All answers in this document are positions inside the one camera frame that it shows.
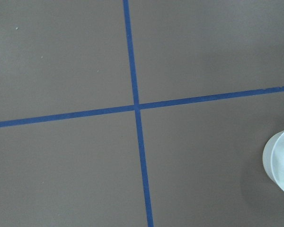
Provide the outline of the white plastic bowl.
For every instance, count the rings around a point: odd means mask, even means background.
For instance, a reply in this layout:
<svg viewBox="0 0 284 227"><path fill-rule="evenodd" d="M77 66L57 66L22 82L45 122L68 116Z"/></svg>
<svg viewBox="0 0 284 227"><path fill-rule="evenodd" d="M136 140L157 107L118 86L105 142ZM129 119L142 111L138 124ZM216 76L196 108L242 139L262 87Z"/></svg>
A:
<svg viewBox="0 0 284 227"><path fill-rule="evenodd" d="M262 161L268 177L284 192L284 131L267 141Z"/></svg>

